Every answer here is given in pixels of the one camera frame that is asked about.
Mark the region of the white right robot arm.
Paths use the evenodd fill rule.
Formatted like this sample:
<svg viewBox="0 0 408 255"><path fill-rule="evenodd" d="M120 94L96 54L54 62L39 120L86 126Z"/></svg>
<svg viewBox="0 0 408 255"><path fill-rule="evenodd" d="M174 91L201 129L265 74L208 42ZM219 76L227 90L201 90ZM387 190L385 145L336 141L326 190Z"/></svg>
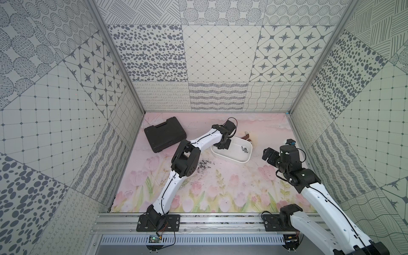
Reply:
<svg viewBox="0 0 408 255"><path fill-rule="evenodd" d="M325 255L389 255L382 242L373 241L345 214L318 175L302 166L301 149L295 144L288 139L278 151L266 148L262 159L282 173L280 179L313 206L328 229L312 221L296 204L283 206L275 223L283 230L294 229L303 234Z"/></svg>

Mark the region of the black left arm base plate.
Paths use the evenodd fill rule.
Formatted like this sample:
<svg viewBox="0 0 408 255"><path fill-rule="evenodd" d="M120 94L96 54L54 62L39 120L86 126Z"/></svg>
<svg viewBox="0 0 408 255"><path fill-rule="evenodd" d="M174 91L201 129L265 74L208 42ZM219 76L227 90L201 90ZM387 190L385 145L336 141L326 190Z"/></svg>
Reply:
<svg viewBox="0 0 408 255"><path fill-rule="evenodd" d="M181 215L149 216L138 219L137 232L178 232Z"/></svg>

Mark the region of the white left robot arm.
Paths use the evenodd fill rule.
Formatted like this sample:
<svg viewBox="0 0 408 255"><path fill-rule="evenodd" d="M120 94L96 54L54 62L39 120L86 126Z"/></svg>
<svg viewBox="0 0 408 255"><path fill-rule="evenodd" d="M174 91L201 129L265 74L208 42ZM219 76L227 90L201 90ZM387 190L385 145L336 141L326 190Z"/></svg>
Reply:
<svg viewBox="0 0 408 255"><path fill-rule="evenodd" d="M157 200L148 207L146 215L153 224L166 217L181 184L197 169L200 155L211 146L229 149L238 121L228 118L224 124L214 124L204 135L193 140L182 140L171 160L171 171L164 189Z"/></svg>

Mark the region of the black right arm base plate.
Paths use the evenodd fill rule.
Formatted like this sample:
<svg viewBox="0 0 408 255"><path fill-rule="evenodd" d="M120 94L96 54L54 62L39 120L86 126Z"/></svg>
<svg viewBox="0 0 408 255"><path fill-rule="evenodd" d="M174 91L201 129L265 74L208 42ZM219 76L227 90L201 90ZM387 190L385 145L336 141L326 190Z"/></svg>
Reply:
<svg viewBox="0 0 408 255"><path fill-rule="evenodd" d="M261 214L261 219L266 232L297 232L298 230L290 224L281 222L279 215L269 214L265 211Z"/></svg>

